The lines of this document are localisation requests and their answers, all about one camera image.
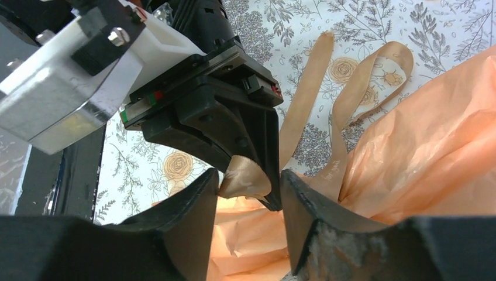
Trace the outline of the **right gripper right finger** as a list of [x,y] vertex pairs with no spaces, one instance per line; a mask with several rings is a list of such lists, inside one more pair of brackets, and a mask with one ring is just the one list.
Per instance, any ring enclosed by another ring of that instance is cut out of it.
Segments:
[[494,280],[495,217],[417,216],[388,226],[355,214],[290,170],[281,200],[299,280]]

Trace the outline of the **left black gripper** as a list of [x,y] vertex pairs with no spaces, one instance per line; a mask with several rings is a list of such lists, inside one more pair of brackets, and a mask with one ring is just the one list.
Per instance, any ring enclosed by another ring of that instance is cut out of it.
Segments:
[[146,141],[187,152],[224,172],[235,155],[256,162],[272,191],[264,205],[281,210],[278,115],[283,98],[271,72],[233,33],[222,1],[142,1],[170,8],[171,27],[201,49],[131,93],[123,126]]

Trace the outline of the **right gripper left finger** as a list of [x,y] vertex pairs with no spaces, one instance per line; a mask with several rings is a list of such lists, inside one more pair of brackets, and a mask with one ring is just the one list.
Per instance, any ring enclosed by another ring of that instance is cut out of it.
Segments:
[[120,224],[71,216],[1,217],[2,280],[205,280],[219,175]]

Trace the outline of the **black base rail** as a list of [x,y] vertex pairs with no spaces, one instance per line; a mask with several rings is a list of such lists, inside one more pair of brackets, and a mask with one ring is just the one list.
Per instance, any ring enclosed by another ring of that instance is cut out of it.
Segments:
[[100,128],[54,155],[32,149],[14,213],[92,221],[104,139],[105,128]]

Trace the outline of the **beige kraft wrapping paper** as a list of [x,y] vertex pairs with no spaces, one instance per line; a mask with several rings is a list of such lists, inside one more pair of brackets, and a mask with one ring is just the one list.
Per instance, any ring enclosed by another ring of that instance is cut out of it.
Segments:
[[[347,151],[342,138],[361,105],[374,63],[393,61],[405,75],[413,57],[389,42],[356,66],[330,116],[332,153],[310,188],[349,211],[392,226],[417,216],[495,217],[495,48],[472,57],[415,91],[408,100],[365,130]],[[291,269],[283,211],[269,215],[253,208],[261,168],[251,160],[235,163],[221,184],[215,249],[231,250],[233,280],[272,280]]]

